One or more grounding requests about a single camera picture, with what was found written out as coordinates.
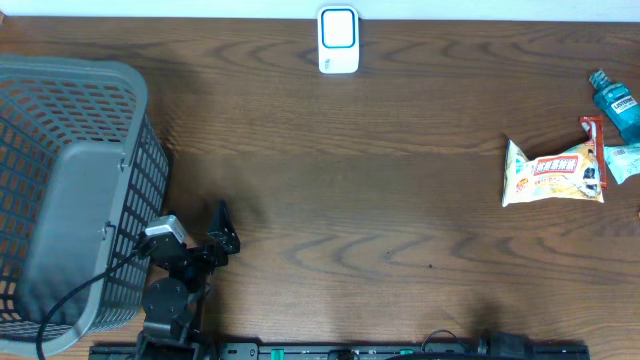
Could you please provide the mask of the yellow snack bag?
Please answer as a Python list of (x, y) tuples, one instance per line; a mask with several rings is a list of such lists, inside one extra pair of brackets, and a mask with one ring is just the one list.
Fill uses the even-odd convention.
[(502, 206), (551, 198), (604, 202), (593, 140), (533, 160), (512, 140), (508, 142)]

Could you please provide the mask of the red snack bar wrapper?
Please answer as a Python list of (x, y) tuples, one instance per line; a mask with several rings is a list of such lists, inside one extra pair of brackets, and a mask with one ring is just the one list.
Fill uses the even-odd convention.
[(602, 189), (606, 189), (608, 185), (606, 163), (604, 159), (604, 139), (603, 139), (603, 117), (598, 116), (582, 116), (579, 122), (583, 129), (589, 134), (590, 139), (595, 146), (595, 157), (599, 166), (600, 185)]

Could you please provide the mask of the light green tissue pack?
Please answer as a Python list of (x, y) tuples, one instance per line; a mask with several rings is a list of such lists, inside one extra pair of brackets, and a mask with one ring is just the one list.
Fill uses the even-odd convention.
[(622, 184), (627, 178), (640, 173), (640, 146), (638, 143), (605, 146), (604, 158), (618, 184)]

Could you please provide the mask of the blue mouthwash bottle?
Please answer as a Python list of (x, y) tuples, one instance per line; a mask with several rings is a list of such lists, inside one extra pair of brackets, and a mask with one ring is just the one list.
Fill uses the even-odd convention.
[(589, 76), (593, 100), (618, 129), (626, 144), (639, 142), (639, 102), (621, 82), (612, 81), (602, 69)]

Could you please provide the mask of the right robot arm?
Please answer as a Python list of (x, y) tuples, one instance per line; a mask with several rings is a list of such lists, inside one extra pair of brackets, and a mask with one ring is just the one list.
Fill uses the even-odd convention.
[(531, 359), (533, 345), (522, 335), (505, 332), (488, 332), (479, 338), (477, 352), (491, 357)]

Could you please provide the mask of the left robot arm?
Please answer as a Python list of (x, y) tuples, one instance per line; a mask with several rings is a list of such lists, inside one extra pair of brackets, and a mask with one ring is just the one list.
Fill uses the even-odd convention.
[(214, 342), (201, 334), (208, 278), (240, 252), (240, 240), (225, 201), (218, 202), (207, 235), (211, 244), (190, 247), (187, 232), (174, 215), (151, 221), (140, 234), (136, 254), (168, 275), (143, 293), (143, 330), (136, 359), (216, 359)]

